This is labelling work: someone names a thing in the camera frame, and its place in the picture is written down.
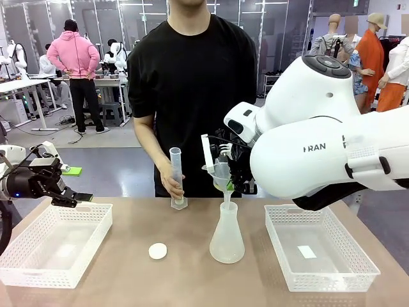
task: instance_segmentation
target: orange garment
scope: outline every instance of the orange garment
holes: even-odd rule
[[[381,90],[378,100],[378,112],[396,109],[401,105],[406,86],[398,83],[387,83]]]
[[[366,107],[369,107],[375,99],[379,80],[385,73],[383,71],[383,47],[381,42],[379,41],[379,38],[370,30],[366,30],[364,36],[357,45],[356,50],[359,52],[363,68],[370,68],[375,71],[374,76],[363,76],[363,83],[368,87]]]

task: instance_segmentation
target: beige hat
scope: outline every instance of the beige hat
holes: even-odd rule
[[[378,25],[379,28],[381,29],[387,29],[388,27],[385,26],[384,23],[384,19],[383,19],[383,14],[381,13],[372,13],[370,15],[368,15],[368,22],[373,23]]]

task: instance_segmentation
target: white round cap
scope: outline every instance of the white round cap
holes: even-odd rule
[[[163,243],[155,243],[149,248],[149,256],[152,259],[159,260],[165,257],[167,254],[167,247]]]

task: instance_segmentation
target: pink hoodie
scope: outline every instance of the pink hoodie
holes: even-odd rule
[[[58,69],[66,72],[71,70],[71,78],[95,78],[95,70],[100,61],[100,55],[95,46],[78,32],[65,31],[51,43],[47,58]]]

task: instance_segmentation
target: white basket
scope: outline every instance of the white basket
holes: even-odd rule
[[[367,292],[379,269],[335,214],[265,206],[266,227],[292,292]]]
[[[75,288],[112,225],[112,205],[49,206],[0,256],[5,285]]]

